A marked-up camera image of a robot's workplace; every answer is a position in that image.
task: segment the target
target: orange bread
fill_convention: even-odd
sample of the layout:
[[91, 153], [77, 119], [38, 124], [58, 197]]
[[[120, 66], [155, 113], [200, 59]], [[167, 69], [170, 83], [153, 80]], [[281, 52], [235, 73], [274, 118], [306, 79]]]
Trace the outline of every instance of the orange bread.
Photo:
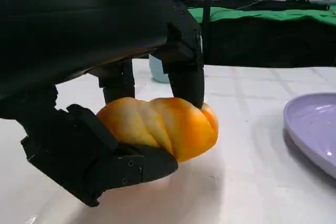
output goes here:
[[218, 138], [211, 108], [204, 103], [199, 110], [180, 98], [122, 98], [107, 104], [97, 117], [118, 142], [161, 147], [179, 162], [206, 152]]

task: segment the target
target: black cloth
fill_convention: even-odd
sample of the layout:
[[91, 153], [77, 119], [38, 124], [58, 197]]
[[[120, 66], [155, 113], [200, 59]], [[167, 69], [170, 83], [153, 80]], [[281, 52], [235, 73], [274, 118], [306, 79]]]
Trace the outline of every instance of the black cloth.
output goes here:
[[211, 22], [209, 36], [209, 65], [292, 68], [335, 62], [336, 27], [312, 19], [222, 19]]
[[[204, 1], [202, 0], [174, 0], [177, 2], [182, 2], [185, 6], [189, 8], [201, 8], [204, 6]], [[311, 3], [309, 1], [275, 1], [275, 0], [213, 0], [211, 3], [212, 7], [222, 7], [228, 9], [241, 9], [241, 10], [290, 10], [290, 9], [300, 9], [300, 10], [328, 10], [328, 5], [320, 5]]]

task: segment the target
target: table surface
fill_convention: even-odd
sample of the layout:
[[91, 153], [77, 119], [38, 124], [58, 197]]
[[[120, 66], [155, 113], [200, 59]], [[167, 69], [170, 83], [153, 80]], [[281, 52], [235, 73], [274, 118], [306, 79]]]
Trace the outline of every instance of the table surface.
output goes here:
[[[134, 60], [136, 97], [171, 97], [151, 79], [147, 60]], [[213, 149], [168, 178], [110, 190], [88, 208], [29, 165], [15, 121], [0, 120], [0, 216], [11, 224], [262, 224], [336, 223], [336, 183], [296, 151], [283, 132], [293, 97], [336, 92], [332, 68], [260, 69], [205, 66], [205, 101], [219, 119]], [[97, 78], [58, 86], [58, 108], [104, 106]]]

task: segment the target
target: black robotic finger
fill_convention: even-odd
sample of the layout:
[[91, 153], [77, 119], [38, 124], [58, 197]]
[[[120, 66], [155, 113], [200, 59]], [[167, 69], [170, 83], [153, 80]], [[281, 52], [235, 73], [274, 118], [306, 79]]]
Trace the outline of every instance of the black robotic finger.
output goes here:
[[119, 145], [113, 156], [103, 157], [86, 171], [84, 183], [96, 196], [104, 191], [166, 177], [178, 168], [176, 159], [161, 148]]

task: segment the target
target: cable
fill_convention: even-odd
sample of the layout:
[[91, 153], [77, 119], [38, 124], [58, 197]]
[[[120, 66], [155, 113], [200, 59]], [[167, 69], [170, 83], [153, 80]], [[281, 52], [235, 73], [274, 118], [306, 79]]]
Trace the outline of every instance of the cable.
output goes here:
[[[249, 4], [249, 5], [241, 6], [241, 7], [237, 8], [237, 9], [235, 9], [235, 10], [241, 10], [241, 9], [244, 9], [244, 8], [247, 8], [247, 7], [250, 7], [250, 6], [259, 4], [259, 3], [262, 2], [262, 1], [265, 1], [265, 0], [259, 0], [259, 1], [256, 1], [256, 2], [253, 2], [253, 3]], [[212, 17], [213, 17], [215, 14], [220, 13], [220, 12], [227, 12], [227, 11], [228, 11], [228, 10], [219, 10], [219, 11], [213, 13], [213, 14], [210, 16], [210, 20], [212, 19]]]

